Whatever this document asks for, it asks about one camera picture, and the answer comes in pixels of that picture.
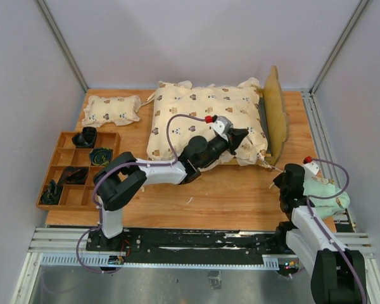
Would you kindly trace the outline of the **wooden pet bed frame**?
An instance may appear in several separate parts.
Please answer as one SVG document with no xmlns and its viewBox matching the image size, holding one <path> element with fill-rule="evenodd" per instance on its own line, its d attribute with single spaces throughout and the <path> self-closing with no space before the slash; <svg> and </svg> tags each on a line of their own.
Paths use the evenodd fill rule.
<svg viewBox="0 0 380 304">
<path fill-rule="evenodd" d="M 269 76 L 262 88 L 255 90 L 260 97 L 260 124 L 268 142 L 265 161 L 275 166 L 289 138 L 289 120 L 286 114 L 284 94 L 279 82 L 278 69 L 270 68 Z"/>
</svg>

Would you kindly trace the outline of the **cream animal print mattress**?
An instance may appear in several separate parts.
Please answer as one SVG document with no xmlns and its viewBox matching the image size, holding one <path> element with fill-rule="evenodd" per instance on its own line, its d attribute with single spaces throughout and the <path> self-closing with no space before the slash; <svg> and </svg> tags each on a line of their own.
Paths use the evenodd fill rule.
<svg viewBox="0 0 380 304">
<path fill-rule="evenodd" d="M 268 167 L 265 155 L 268 142 L 260 124 L 260 97 L 256 89 L 259 81 L 251 77 L 237 86 L 211 84 L 195 87 L 188 80 L 179 83 L 160 81 L 156 91 L 148 98 L 153 102 L 153 118 L 147 156 L 153 161 L 174 159 L 194 136 L 206 140 L 215 137 L 209 123 L 197 118 L 221 115 L 228 118 L 234 128 L 248 129 L 249 134 L 236 150 L 236 155 L 224 153 L 209 168 L 236 159 L 240 166 Z"/>
</svg>

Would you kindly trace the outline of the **small animal print pillow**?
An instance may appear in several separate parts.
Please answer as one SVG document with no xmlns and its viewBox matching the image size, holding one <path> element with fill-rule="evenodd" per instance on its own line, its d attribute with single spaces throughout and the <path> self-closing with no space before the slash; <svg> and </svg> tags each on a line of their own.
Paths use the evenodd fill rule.
<svg viewBox="0 0 380 304">
<path fill-rule="evenodd" d="M 141 107 L 139 96 L 105 98 L 90 96 L 87 106 L 83 109 L 84 127 L 101 127 L 104 124 L 124 126 L 140 121 L 137 112 Z"/>
</svg>

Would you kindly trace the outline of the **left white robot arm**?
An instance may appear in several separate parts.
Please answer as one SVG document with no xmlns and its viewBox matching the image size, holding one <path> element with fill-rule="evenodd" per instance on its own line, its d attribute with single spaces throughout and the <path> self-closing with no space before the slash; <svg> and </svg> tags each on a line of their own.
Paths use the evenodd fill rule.
<svg viewBox="0 0 380 304">
<path fill-rule="evenodd" d="M 229 128 L 216 133 L 211 140 L 203 136 L 190 139 L 178 159 L 172 161 L 145 161 L 124 152 L 93 178 L 93 195 L 98 200 L 99 228 L 90 238 L 99 236 L 108 250 L 119 249 L 123 243 L 122 211 L 143 186 L 153 184 L 188 184 L 201 175 L 201 170 L 229 152 L 234 155 L 247 129 Z"/>
</svg>

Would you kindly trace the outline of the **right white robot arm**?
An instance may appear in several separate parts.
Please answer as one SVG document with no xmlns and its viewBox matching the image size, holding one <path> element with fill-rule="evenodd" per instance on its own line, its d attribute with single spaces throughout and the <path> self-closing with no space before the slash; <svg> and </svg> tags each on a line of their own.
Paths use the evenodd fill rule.
<svg viewBox="0 0 380 304">
<path fill-rule="evenodd" d="M 315 200 L 323 200 L 307 185 L 316 181 L 319 158 L 306 157 L 302 165 L 288 163 L 273 180 L 288 221 L 276 229 L 275 248 L 292 251 L 310 275 L 310 289 L 316 303 L 367 303 L 365 260 L 349 249 L 322 221 Z"/>
</svg>

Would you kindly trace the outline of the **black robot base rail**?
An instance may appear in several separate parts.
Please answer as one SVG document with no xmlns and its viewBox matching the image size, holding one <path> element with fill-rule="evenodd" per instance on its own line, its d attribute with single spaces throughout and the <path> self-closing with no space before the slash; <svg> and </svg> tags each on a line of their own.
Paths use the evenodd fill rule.
<svg viewBox="0 0 380 304">
<path fill-rule="evenodd" d="M 87 237 L 87 251 L 123 254 L 126 262 L 240 263 L 263 257 L 297 260 L 273 231 L 124 228 L 109 248 Z"/>
</svg>

